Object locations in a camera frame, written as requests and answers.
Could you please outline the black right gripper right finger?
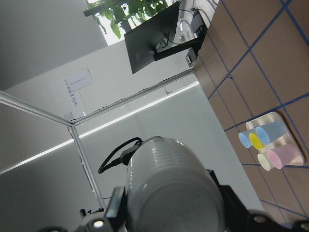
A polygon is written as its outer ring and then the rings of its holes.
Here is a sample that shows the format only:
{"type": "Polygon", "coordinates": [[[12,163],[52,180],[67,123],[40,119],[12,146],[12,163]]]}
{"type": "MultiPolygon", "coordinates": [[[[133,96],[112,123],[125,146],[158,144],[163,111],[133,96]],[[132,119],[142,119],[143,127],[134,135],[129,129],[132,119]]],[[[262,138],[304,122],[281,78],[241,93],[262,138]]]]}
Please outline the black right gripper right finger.
{"type": "Polygon", "coordinates": [[[239,197],[229,185],[221,185],[215,175],[214,170],[208,169],[208,174],[211,176],[224,201],[225,214],[227,218],[246,218],[249,214],[248,210],[241,202],[239,197]]]}

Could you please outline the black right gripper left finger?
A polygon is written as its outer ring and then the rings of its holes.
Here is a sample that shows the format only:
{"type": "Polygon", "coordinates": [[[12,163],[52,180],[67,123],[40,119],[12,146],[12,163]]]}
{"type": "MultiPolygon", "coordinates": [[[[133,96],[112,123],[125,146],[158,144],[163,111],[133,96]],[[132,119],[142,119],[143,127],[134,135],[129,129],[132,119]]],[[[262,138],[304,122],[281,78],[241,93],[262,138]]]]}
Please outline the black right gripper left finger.
{"type": "Polygon", "coordinates": [[[115,187],[105,212],[111,226],[122,226],[127,216],[127,197],[124,186],[115,187]]]}

